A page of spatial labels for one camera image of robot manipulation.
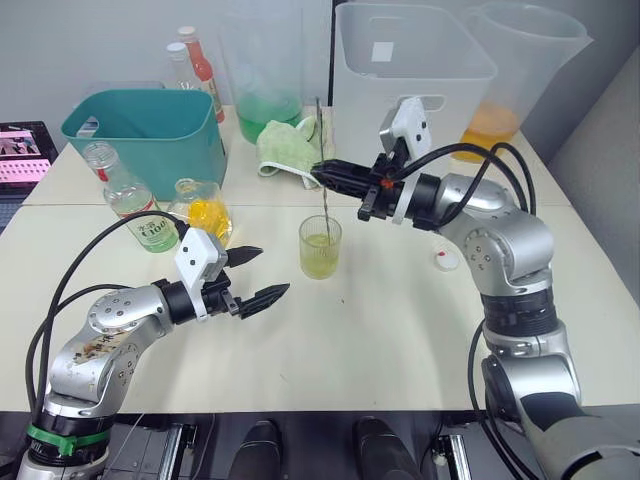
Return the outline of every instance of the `glass beaker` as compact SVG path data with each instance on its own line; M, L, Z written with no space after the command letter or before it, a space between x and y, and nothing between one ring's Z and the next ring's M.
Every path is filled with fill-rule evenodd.
M322 280L338 266L342 227L331 217L314 215L300 225L300 268L310 278Z
M176 182L176 197L167 212L192 227L214 234L223 247L229 243L233 225L217 183L181 178Z
M302 9L295 0L235 0L220 24L223 59L242 135L302 112Z
M490 149L506 142L547 88L556 72L591 43L575 18L515 2L490 2L465 12L466 26L498 67L461 142ZM455 158L481 162L473 153Z

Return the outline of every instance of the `yellow liquid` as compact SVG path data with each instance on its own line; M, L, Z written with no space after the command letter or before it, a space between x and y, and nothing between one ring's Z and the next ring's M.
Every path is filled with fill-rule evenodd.
M233 229L231 218L222 202L196 200L189 205L189 225L214 234L226 247Z
M498 142L511 140L518 128L518 117L511 110L485 102L476 110L469 128L460 141L474 143L490 150ZM484 161L480 155L470 152L456 152L453 158L471 163Z
M323 233L309 235L300 246L302 271L316 280L330 277L338 266L339 246L329 245L329 237Z

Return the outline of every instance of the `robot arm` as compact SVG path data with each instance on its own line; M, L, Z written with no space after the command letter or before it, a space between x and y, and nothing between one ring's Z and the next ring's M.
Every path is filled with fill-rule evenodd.
M175 325L223 312L247 318L284 295L288 284L263 289L248 301L230 294L223 267L261 252L225 250L214 236L191 228L176 253L181 281L160 280L99 298L53 362L44 411L28 429L31 445L18 478L97 478L108 457L110 428L147 348Z
M492 352L482 362L487 409L522 424L549 478L632 478L640 469L640 443L579 408L566 328L553 304L549 229L494 182L481 181L451 218L471 178L394 179L430 147L416 144L425 138L416 131L427 125L420 107L418 99L407 99L387 116L380 133L386 152L372 168L329 160L312 174L327 188L360 198L359 219L408 218L460 249L482 299L483 336Z

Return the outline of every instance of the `metal stirring rod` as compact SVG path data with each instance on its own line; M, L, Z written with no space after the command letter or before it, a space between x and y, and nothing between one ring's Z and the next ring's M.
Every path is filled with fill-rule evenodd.
M320 97L316 97L316 122L320 127L320 162L324 163L324 125L322 122L322 109ZM329 231L329 207L327 205L327 187L322 187L322 201L324 205L324 222L327 226L327 244L331 245L331 232Z

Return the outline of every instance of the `red bottle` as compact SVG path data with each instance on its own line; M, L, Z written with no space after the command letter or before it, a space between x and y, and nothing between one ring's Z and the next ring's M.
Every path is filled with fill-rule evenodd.
M216 83L213 80L213 68L211 68L211 63L205 58L204 53L202 53L202 47L196 35L196 29L195 27L180 27L178 29L178 35L180 36L180 41L184 43L189 50L193 70L202 82L202 90L210 93L213 97L216 118L218 119L218 123L222 123L224 120L224 111L222 110Z

